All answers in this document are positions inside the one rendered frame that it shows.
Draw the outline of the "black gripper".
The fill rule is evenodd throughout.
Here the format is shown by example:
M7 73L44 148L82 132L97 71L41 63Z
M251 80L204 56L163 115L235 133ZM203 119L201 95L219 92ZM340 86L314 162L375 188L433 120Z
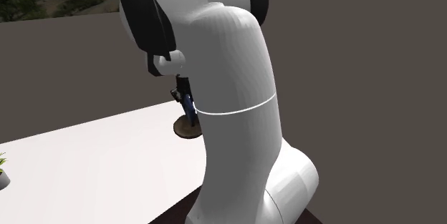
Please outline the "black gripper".
M176 102L183 102L183 95L189 94L192 98L191 86L189 79L187 77L182 77L181 75L176 75L176 88L170 91L171 96Z

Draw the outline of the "blue slender object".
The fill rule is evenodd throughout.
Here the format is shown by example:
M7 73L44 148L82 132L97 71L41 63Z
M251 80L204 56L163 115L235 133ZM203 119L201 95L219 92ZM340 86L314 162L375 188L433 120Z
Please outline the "blue slender object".
M190 122L190 125L194 127L196 125L196 111L189 94L183 95L182 105L185 115Z

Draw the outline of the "brown round plate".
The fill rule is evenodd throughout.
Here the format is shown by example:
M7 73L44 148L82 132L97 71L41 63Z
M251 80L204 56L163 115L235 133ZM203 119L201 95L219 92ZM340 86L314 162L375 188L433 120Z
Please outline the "brown round plate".
M183 139L194 139L202 135L202 130L198 118L192 122L186 115L181 115L173 123L173 131L177 136Z

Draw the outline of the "green plant in grey pot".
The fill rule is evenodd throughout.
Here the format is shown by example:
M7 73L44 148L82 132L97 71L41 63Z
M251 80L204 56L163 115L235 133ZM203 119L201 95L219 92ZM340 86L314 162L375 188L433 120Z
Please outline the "green plant in grey pot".
M0 152L0 190L5 189L11 182L9 176L4 171L2 165L7 161L4 152Z

